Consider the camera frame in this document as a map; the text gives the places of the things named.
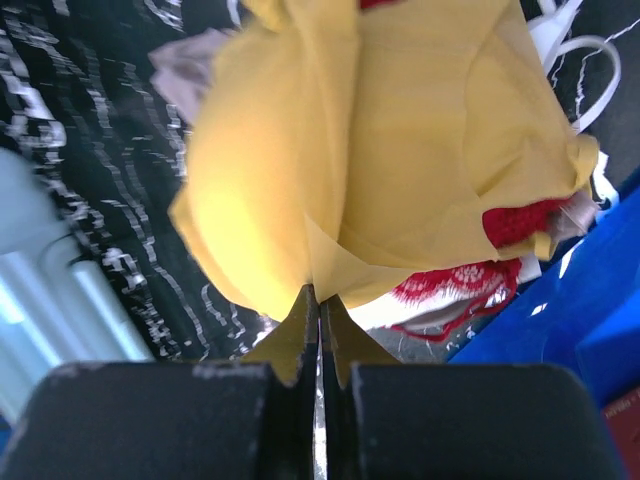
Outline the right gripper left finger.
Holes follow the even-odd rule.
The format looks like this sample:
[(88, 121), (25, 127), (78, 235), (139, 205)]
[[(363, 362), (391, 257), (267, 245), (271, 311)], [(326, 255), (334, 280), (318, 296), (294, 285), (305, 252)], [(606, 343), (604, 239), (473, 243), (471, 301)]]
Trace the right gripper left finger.
[(314, 290), (245, 359), (69, 363), (36, 387), (5, 479), (310, 479)]

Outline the yellow bra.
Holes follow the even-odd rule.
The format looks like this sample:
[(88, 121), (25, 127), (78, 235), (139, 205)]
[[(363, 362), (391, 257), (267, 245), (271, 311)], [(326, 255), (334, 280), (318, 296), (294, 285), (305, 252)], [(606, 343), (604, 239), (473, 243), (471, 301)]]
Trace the yellow bra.
[(550, 257), (485, 217), (587, 190), (597, 141), (561, 109), (516, 1), (250, 1), (214, 57), (170, 215), (229, 301), (350, 308), (412, 274)]

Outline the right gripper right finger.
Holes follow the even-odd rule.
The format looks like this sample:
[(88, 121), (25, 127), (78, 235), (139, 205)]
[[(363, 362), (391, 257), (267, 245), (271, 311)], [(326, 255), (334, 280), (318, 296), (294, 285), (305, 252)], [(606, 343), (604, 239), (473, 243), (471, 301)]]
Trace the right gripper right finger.
[(622, 479), (586, 389), (553, 365), (398, 362), (320, 307), (332, 479)]

